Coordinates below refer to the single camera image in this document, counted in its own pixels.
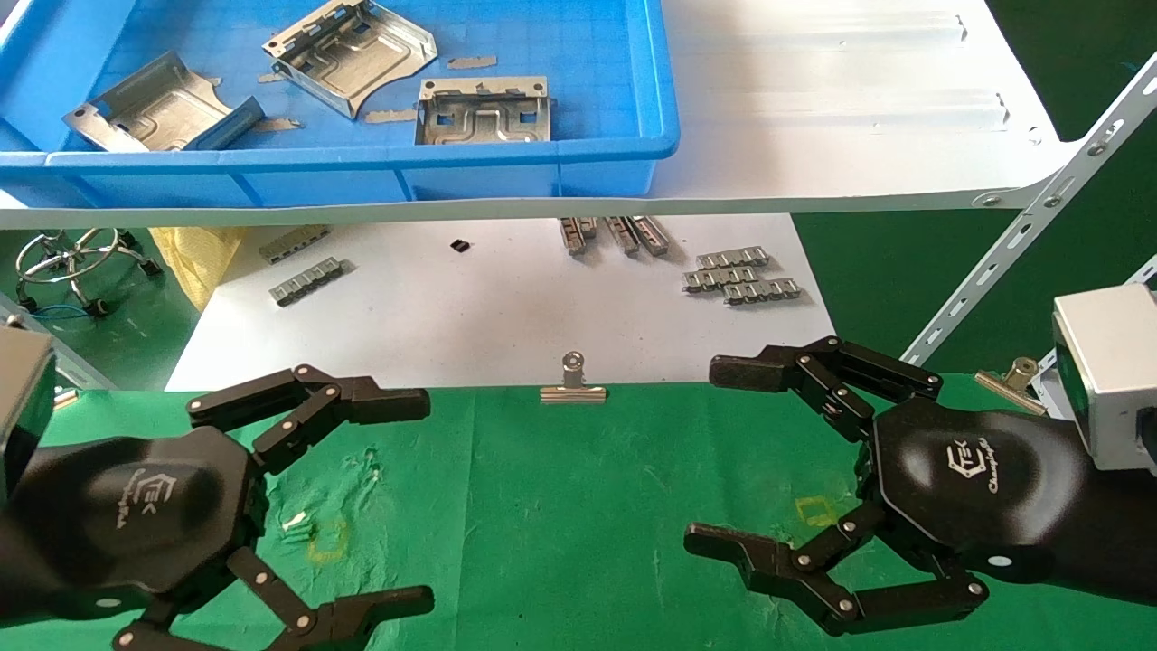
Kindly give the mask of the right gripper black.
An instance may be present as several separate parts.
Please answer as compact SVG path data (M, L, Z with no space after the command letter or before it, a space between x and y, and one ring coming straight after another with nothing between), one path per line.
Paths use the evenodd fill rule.
M843 439L870 439L870 495L880 506L854 508L799 552L739 528L693 523L683 532L686 552L735 565L749 592L794 602L830 636L968 617L989 590L966 570L1054 584L1090 571L1090 531L1081 523L1090 458L1070 421L946 408L931 401L938 375L840 336L768 345L756 357L715 355L710 384L793 392ZM875 420L855 389L901 405ZM905 402L913 397L926 398ZM933 580L838 584L831 569L879 530L892 552Z

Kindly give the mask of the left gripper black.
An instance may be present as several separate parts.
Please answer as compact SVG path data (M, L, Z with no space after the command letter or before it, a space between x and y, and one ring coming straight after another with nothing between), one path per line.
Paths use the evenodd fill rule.
M196 397L187 415L202 428L180 437L38 449L7 506L8 626L145 609L115 635L115 650L219 650L170 627L178 611L201 609L236 578L283 626L268 650L364 650L381 623L429 613L433 590L308 607L251 549L268 510L263 473L289 469L344 423L406 423L430 412L426 389L300 365ZM253 460L224 434L268 417L277 424L253 441Z

